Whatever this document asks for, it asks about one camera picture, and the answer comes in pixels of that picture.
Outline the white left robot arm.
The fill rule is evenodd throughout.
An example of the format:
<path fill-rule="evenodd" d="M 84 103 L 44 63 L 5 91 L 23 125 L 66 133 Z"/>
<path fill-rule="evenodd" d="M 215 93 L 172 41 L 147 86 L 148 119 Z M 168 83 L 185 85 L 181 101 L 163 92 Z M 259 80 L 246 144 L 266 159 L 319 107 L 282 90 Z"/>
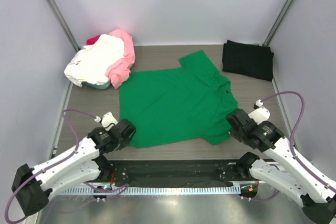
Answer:
<path fill-rule="evenodd" d="M 59 193 L 80 183 L 107 181 L 113 168 L 105 154 L 130 144 L 135 126 L 127 119 L 117 121 L 112 113 L 94 119 L 100 124 L 75 146 L 54 158 L 16 171 L 13 194 L 26 217 L 42 210 Z"/>

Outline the green t-shirt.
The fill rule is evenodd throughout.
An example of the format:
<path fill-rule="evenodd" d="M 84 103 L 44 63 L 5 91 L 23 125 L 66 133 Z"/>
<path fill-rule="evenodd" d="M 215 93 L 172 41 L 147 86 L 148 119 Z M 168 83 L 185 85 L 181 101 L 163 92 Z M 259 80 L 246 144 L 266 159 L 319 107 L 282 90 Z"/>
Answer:
<path fill-rule="evenodd" d="M 229 138 L 226 115 L 238 108 L 230 80 L 200 50 L 180 67 L 134 72 L 119 88 L 120 118 L 136 127 L 131 146 L 147 148 L 203 138 Z"/>

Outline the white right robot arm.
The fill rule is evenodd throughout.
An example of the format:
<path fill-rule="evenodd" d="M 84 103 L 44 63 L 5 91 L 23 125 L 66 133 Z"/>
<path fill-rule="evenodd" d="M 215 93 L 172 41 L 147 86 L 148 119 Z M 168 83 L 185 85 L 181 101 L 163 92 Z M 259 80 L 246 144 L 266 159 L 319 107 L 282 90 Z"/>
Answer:
<path fill-rule="evenodd" d="M 314 223 L 330 223 L 335 217 L 335 181 L 293 148 L 283 132 L 268 121 L 269 117 L 270 112 L 260 107 L 250 113 L 236 109 L 226 120 L 234 139 L 266 154 L 285 171 L 247 152 L 236 163 L 238 176 L 268 183 L 296 202 Z"/>

